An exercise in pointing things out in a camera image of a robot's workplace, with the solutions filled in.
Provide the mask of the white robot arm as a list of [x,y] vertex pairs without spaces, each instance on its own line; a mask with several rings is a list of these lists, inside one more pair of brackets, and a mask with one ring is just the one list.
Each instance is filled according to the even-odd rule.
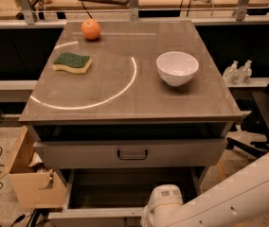
[[187,203],[178,186],[156,187],[142,227],[231,227],[269,214],[269,153]]

